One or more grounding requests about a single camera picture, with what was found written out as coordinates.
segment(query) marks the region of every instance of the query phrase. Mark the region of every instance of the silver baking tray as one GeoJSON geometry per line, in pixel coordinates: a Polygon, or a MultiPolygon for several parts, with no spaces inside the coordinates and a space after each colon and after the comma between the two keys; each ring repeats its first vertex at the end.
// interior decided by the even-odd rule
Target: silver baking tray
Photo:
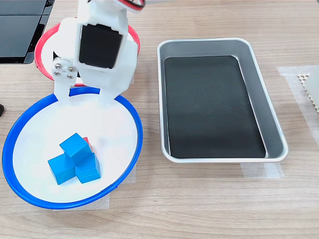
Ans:
{"type": "Polygon", "coordinates": [[[268,95],[253,49],[241,38],[169,40],[158,46],[160,144],[164,156],[174,163],[279,162],[288,145],[268,95]],[[164,61],[167,58],[232,56],[238,61],[253,115],[265,148],[264,157],[174,157],[167,121],[164,61]]]}

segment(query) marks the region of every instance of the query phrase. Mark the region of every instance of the black pad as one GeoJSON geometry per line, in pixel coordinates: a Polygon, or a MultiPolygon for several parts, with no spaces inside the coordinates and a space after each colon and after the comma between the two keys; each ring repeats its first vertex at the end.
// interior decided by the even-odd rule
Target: black pad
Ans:
{"type": "Polygon", "coordinates": [[[236,58],[167,58],[164,71],[173,157],[265,157],[236,58]]]}
{"type": "Polygon", "coordinates": [[[108,26],[83,26],[79,61],[90,66],[112,69],[122,37],[118,31],[113,31],[108,26]]]}

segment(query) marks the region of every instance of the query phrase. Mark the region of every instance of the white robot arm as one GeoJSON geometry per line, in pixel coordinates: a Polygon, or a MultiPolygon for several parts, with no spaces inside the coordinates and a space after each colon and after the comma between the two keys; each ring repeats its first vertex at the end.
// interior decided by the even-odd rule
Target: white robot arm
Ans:
{"type": "Polygon", "coordinates": [[[79,0],[77,18],[62,20],[57,32],[52,76],[58,100],[68,99],[78,73],[85,85],[101,89],[106,103],[128,89],[138,46],[127,39],[127,10],[144,5],[144,0],[79,0]]]}

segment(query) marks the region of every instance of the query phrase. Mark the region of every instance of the tray rim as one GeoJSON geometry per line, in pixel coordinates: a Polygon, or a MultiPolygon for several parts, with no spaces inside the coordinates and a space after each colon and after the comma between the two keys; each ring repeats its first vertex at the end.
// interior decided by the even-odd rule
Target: tray rim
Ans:
{"type": "Polygon", "coordinates": [[[285,138],[285,135],[283,133],[283,130],[281,129],[281,126],[279,124],[274,106],[271,102],[270,96],[268,94],[264,79],[262,77],[261,71],[259,69],[257,59],[255,57],[255,53],[253,51],[253,48],[251,44],[242,38],[238,37],[229,37],[229,38],[209,38],[209,39],[174,39],[174,40],[166,40],[161,42],[158,47],[157,47],[157,55],[158,55],[158,78],[159,78],[159,125],[160,125],[160,148],[163,153],[163,155],[170,160],[173,163],[265,163],[265,162],[280,162],[284,160],[287,155],[288,155],[288,144],[285,138]],[[261,81],[262,88],[264,90],[264,94],[267,99],[267,103],[269,105],[269,108],[272,113],[272,117],[275,121],[276,128],[278,130],[278,134],[280,136],[281,142],[283,144],[283,151],[281,155],[279,155],[276,158],[176,158],[170,155],[170,153],[167,151],[165,147],[165,138],[164,138],[164,112],[163,112],[163,98],[162,98],[162,93],[163,93],[163,88],[162,88],[162,76],[161,74],[161,55],[160,51],[161,48],[170,43],[170,42],[192,42],[192,41],[229,41],[229,40],[237,40],[241,41],[242,43],[246,44],[249,47],[250,54],[253,58],[254,65],[256,67],[259,79],[261,81]]]}
{"type": "MultiPolygon", "coordinates": [[[[76,96],[76,95],[82,95],[82,94],[99,94],[100,89],[98,88],[93,88],[93,87],[76,87],[76,88],[71,88],[70,89],[70,97],[71,96],[76,96]]],[[[15,173],[14,173],[14,168],[13,168],[13,150],[15,146],[15,142],[25,126],[25,124],[35,115],[37,114],[40,110],[44,109],[45,107],[49,106],[50,104],[53,104],[58,101],[56,96],[54,94],[48,95],[44,97],[43,99],[39,100],[35,104],[33,104],[31,107],[29,107],[14,123],[12,128],[10,129],[4,146],[3,146],[3,152],[2,152],[2,170],[4,173],[4,177],[11,187],[11,189],[23,200],[26,202],[46,208],[46,209],[55,209],[55,210],[63,210],[63,209],[71,209],[71,208],[76,208],[80,206],[84,206],[86,204],[92,203],[105,195],[109,194],[111,191],[117,188],[118,185],[120,185],[123,180],[128,176],[128,174],[131,172],[133,167],[135,166],[138,157],[140,155],[140,152],[142,150],[142,144],[143,144],[143,127],[142,127],[142,122],[140,119],[140,116],[136,109],[133,107],[133,105],[125,99],[123,96],[117,96],[115,98],[116,101],[118,101],[120,104],[122,104],[132,115],[134,122],[136,124],[137,128],[137,135],[138,135],[138,140],[137,140],[137,146],[135,153],[132,157],[131,163],[125,170],[125,172],[111,185],[103,189],[101,192],[88,197],[86,199],[82,199],[79,201],[75,202],[69,202],[69,203],[54,203],[54,202],[49,202],[45,201],[42,199],[39,199],[29,192],[27,192],[22,185],[19,183],[15,173]]]]}

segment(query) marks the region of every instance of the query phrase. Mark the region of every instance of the black object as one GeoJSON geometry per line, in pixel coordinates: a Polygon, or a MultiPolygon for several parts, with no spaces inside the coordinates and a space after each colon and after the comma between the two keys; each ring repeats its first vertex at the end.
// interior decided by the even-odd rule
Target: black object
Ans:
{"type": "Polygon", "coordinates": [[[54,0],[0,0],[0,63],[29,64],[54,0]]]}
{"type": "Polygon", "coordinates": [[[82,27],[79,61],[112,69],[119,53],[122,35],[100,24],[82,27]]]}
{"type": "Polygon", "coordinates": [[[4,106],[0,104],[0,117],[2,116],[4,112],[4,106]]]}
{"type": "Polygon", "coordinates": [[[164,70],[169,147],[173,157],[265,157],[234,57],[166,58],[164,70]]]}

